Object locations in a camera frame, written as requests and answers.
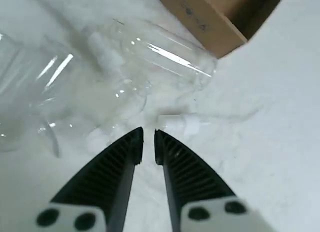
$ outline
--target transparent plastic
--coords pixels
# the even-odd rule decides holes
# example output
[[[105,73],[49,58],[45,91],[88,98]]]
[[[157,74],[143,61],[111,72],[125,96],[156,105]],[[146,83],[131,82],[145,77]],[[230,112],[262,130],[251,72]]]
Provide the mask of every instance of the transparent plastic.
[[[207,50],[149,21],[109,18],[91,26],[72,13],[62,16],[108,75],[122,74],[142,86],[166,83],[202,90],[216,71],[217,59]],[[130,69],[132,63],[139,68]]]
[[[53,131],[59,157],[71,151],[99,153],[128,132],[125,121],[146,104],[147,95],[132,81],[102,76],[85,65],[78,68],[73,83],[68,101],[61,98],[39,107],[48,125],[42,131]],[[55,109],[60,104],[67,106]]]
[[[98,153],[146,104],[147,95],[130,79],[104,76],[48,39],[33,48],[1,35],[0,62],[2,152],[22,148],[33,134],[49,139],[58,157]]]
[[[108,44],[118,48],[125,61],[135,61],[149,73],[159,73],[157,80],[163,77],[160,69],[171,75],[167,83],[173,80],[201,90],[216,71],[217,59],[207,50],[148,21],[112,20],[98,26],[96,33],[110,38]]]
[[[0,36],[0,151],[23,145],[24,135],[41,126],[36,107],[65,94],[73,55],[56,50],[62,47],[52,41],[46,48],[25,47]]]

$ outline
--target black screw hole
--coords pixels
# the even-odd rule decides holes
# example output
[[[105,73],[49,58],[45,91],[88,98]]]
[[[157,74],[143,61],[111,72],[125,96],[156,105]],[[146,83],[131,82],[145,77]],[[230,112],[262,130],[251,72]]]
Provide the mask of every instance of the black screw hole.
[[[203,221],[209,219],[210,214],[203,207],[194,207],[189,210],[188,217],[194,221]]]
[[[95,222],[96,222],[95,214],[83,213],[75,219],[74,227],[78,231],[87,231],[95,225]]]
[[[42,211],[36,218],[36,224],[40,227],[53,225],[59,217],[59,211],[55,208],[48,208]]]
[[[244,214],[247,212],[246,207],[238,201],[227,202],[224,206],[224,210],[227,213],[236,215]]]

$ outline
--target clear plastic bottle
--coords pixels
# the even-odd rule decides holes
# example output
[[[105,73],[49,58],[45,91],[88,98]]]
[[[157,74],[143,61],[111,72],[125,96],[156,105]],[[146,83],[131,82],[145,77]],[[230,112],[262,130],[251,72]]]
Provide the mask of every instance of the clear plastic bottle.
[[[203,89],[216,71],[217,59],[207,50],[149,21],[110,18],[104,25],[85,25],[77,16],[63,15],[78,31],[98,64],[108,74],[122,74],[139,84],[175,84]],[[128,63],[136,63],[134,69]]]
[[[33,48],[0,35],[0,151],[7,152],[24,145],[26,135],[37,134],[39,104],[66,97],[73,55],[52,41]]]
[[[164,71],[169,76],[165,78],[167,83],[173,80],[201,90],[216,71],[217,59],[211,53],[151,22],[112,20],[98,26],[96,31],[110,38],[109,44],[117,48],[126,61],[139,63],[148,68],[150,74],[159,73],[152,75],[155,80],[166,77]]]
[[[101,152],[128,132],[125,121],[146,104],[147,96],[132,81],[111,79],[89,68],[79,68],[73,83],[68,101],[60,98],[39,106],[48,125],[42,131],[55,135],[59,157],[72,151]],[[57,109],[61,104],[66,106]]]

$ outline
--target white bottle cap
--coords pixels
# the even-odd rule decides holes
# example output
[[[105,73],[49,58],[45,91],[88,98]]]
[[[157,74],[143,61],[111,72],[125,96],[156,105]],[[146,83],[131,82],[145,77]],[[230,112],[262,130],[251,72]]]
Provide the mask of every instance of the white bottle cap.
[[[196,113],[178,115],[159,115],[159,127],[166,133],[178,132],[185,136],[193,136],[199,133],[201,122]]]
[[[105,72],[111,72],[125,63],[124,58],[112,46],[108,38],[93,31],[87,37],[87,44]]]

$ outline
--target cardboard box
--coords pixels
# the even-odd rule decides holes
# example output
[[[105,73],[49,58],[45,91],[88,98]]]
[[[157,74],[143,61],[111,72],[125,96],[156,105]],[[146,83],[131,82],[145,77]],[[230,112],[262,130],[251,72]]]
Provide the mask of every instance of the cardboard box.
[[[160,0],[218,58],[248,42],[280,0]]]

